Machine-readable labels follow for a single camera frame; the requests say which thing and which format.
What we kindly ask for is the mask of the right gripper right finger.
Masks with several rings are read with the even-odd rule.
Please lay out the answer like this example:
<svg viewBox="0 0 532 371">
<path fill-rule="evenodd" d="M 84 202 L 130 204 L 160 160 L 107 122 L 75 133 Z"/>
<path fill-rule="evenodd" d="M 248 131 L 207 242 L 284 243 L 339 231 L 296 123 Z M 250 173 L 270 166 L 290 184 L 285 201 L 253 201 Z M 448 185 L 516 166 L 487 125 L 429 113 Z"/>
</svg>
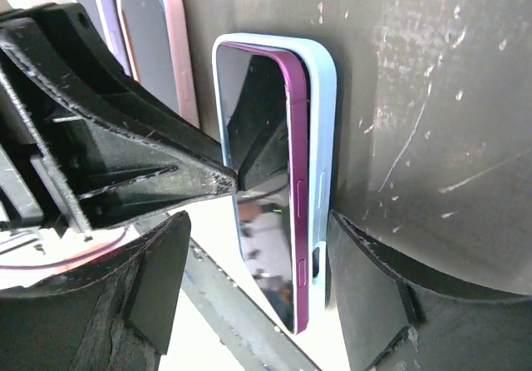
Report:
<svg viewBox="0 0 532 371">
<path fill-rule="evenodd" d="M 529 370 L 531 298 L 441 273 L 331 211 L 328 258 L 352 370 Z"/>
</svg>

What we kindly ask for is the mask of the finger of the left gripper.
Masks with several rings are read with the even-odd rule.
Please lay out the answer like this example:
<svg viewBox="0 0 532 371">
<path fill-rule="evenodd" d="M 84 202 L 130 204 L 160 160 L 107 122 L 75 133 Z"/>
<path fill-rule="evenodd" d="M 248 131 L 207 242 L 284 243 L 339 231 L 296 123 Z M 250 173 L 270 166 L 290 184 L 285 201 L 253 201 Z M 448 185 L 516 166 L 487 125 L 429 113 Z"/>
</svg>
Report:
<svg viewBox="0 0 532 371">
<path fill-rule="evenodd" d="M 223 164 L 216 140 L 178 116 L 125 73 L 81 4 L 45 4 L 35 11 L 34 19 L 62 60 L 115 109 L 196 155 Z"/>
<path fill-rule="evenodd" d="M 34 17 L 2 18 L 3 229 L 110 229 L 236 190 L 223 164 L 94 92 Z"/>
</svg>

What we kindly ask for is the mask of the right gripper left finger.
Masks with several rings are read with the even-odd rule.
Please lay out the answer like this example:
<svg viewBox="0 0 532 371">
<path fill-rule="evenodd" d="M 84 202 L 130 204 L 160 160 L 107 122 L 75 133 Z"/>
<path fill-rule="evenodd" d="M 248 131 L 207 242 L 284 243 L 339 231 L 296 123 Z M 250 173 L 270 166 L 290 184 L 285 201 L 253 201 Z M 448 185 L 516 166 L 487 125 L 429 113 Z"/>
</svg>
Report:
<svg viewBox="0 0 532 371">
<path fill-rule="evenodd" d="M 3 370 L 157 370 L 190 242 L 181 211 L 73 270 L 1 292 Z"/>
</svg>

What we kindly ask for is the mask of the pink phone case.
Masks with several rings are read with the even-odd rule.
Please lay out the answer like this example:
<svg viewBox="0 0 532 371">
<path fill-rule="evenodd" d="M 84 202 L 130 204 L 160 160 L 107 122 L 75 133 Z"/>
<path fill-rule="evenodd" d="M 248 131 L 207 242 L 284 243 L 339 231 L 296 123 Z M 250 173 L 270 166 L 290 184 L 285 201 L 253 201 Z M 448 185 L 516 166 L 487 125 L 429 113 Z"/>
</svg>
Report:
<svg viewBox="0 0 532 371">
<path fill-rule="evenodd" d="M 185 6 L 183 0 L 161 1 L 165 9 L 165 20 L 167 23 L 171 60 L 175 76 L 175 90 L 179 103 L 179 111 L 173 112 L 184 118 L 193 126 L 198 127 L 200 126 L 200 118 L 196 104 L 193 68 L 191 64 L 187 25 L 185 21 Z M 121 10 L 121 0 L 116 0 L 116 3 L 121 30 L 125 39 L 126 51 L 131 66 L 131 73 L 135 80 L 139 82 L 137 80 L 137 73 L 128 38 L 126 20 Z"/>
</svg>

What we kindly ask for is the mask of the purple smartphone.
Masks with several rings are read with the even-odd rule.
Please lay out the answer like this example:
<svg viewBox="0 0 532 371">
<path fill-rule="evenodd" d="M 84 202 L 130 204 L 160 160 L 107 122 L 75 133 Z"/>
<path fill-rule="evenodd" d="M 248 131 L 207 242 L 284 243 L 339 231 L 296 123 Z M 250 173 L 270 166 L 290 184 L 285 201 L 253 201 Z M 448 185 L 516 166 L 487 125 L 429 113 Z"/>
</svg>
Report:
<svg viewBox="0 0 532 371">
<path fill-rule="evenodd" d="M 309 319 L 308 84 L 286 49 L 220 42 L 213 69 L 239 250 L 284 327 Z"/>
</svg>

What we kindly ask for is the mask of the lavender phone case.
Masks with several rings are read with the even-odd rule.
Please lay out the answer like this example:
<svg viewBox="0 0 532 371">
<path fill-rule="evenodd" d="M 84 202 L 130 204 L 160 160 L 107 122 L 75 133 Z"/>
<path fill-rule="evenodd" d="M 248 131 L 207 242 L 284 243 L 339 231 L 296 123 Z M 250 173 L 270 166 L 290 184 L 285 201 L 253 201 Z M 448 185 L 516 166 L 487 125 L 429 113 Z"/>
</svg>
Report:
<svg viewBox="0 0 532 371">
<path fill-rule="evenodd" d="M 131 75 L 131 67 L 129 59 L 126 52 L 126 46 L 124 43 L 124 38 L 121 31 L 121 25 L 119 22 L 116 1 L 115 0 L 105 0 L 105 15 L 107 22 L 107 47 L 111 53 L 115 56 L 117 61 L 123 67 L 127 75 Z"/>
</svg>

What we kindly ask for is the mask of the light blue phone case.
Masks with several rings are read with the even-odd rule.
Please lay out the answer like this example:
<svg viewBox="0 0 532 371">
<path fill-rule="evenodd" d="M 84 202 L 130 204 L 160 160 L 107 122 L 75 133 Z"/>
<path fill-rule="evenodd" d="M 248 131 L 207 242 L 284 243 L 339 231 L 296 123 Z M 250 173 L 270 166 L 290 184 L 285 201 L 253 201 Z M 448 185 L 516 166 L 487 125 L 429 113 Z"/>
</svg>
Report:
<svg viewBox="0 0 532 371">
<path fill-rule="evenodd" d="M 280 48 L 295 53 L 308 72 L 309 96 L 309 169 L 308 237 L 310 250 L 319 249 L 319 272 L 309 279 L 309 308 L 326 306 L 326 229 L 330 207 L 335 117 L 337 109 L 337 71 L 329 51 L 319 42 L 299 37 L 282 37 L 247 32 L 226 33 L 216 38 L 212 48 L 215 100 L 219 120 L 224 164 L 229 164 L 229 138 L 223 126 L 224 111 L 220 98 L 216 52 L 223 44 L 251 46 L 258 49 Z"/>
</svg>

